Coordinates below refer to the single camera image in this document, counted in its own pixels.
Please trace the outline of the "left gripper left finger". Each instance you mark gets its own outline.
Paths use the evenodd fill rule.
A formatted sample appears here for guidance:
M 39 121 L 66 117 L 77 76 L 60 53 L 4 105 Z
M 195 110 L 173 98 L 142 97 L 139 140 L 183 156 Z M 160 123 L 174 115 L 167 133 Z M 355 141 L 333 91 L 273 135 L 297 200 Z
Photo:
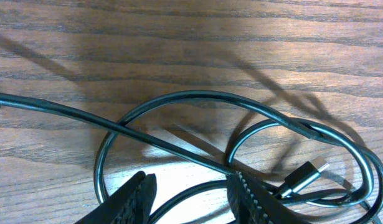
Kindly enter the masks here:
M 147 224 L 156 192 L 156 175 L 139 171 L 75 224 Z

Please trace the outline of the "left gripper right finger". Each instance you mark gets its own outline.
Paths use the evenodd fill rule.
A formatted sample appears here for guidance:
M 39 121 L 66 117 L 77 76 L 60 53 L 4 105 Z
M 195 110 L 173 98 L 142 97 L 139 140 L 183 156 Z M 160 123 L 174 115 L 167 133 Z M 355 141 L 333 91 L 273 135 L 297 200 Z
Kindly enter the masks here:
M 236 223 L 306 224 L 250 175 L 237 171 L 226 179 Z

